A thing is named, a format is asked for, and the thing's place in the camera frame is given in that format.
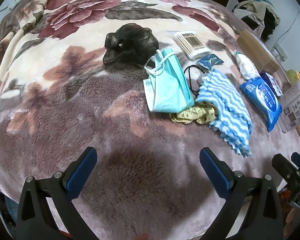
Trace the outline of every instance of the electrical outlet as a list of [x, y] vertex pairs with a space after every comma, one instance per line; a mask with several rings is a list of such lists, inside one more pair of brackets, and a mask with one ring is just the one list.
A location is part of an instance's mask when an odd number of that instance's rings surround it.
[[276, 43], [274, 45], [276, 50], [278, 51], [280, 58], [282, 59], [282, 62], [286, 61], [288, 59], [287, 54], [284, 52], [283, 48], [279, 45], [279, 43]]

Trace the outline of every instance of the blue wet wipes pack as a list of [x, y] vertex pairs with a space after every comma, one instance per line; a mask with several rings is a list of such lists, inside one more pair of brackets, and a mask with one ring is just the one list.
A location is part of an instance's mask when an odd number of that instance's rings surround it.
[[257, 77], [247, 80], [240, 88], [266, 116], [268, 132], [271, 132], [282, 108], [270, 87], [261, 77]]
[[212, 70], [212, 67], [214, 65], [222, 64], [224, 63], [220, 58], [218, 58], [215, 54], [210, 54], [207, 56], [204, 56], [202, 59], [199, 59], [197, 63], [204, 67], [205, 69]]

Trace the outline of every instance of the fleece blanket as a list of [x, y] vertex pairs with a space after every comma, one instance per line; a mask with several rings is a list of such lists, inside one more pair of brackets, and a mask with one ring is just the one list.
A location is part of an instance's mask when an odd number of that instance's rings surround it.
[[[160, 49], [172, 48], [183, 68], [192, 65], [174, 42], [176, 31], [198, 32], [224, 64], [253, 122], [251, 157], [243, 158], [207, 125], [174, 123], [147, 108], [143, 66], [104, 66], [106, 35], [122, 25], [150, 28]], [[205, 231], [224, 200], [199, 163], [210, 149], [247, 176], [269, 173], [281, 153], [300, 153], [300, 134], [267, 132], [264, 118], [242, 94], [234, 58], [236, 38], [248, 28], [210, 0], [23, 0], [0, 32], [0, 190], [19, 201], [25, 178], [63, 171], [87, 146], [98, 163], [74, 205], [100, 239], [191, 239]], [[191, 74], [195, 85], [197, 72]], [[274, 75], [286, 91], [280, 69]], [[64, 229], [56, 215], [60, 229]]]

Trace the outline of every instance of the metal bolt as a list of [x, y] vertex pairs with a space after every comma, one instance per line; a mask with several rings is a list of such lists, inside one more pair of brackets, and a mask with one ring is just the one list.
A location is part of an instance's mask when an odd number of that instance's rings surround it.
[[62, 171], [57, 171], [53, 177], [55, 177], [56, 179], [59, 179], [62, 176]]
[[33, 177], [32, 176], [29, 176], [26, 178], [26, 182], [31, 182], [33, 180]]
[[266, 174], [265, 179], [271, 181], [272, 177], [269, 174]]
[[241, 171], [235, 171], [234, 175], [237, 176], [238, 178], [243, 176], [243, 173]]

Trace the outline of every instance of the blue and white towel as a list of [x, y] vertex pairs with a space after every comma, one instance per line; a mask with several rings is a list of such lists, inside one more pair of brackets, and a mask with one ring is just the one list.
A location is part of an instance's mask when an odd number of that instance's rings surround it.
[[212, 103], [218, 109], [218, 115], [209, 127], [220, 130], [221, 137], [236, 153], [251, 155], [249, 138], [252, 121], [240, 94], [225, 75], [213, 69], [200, 87], [196, 102]]

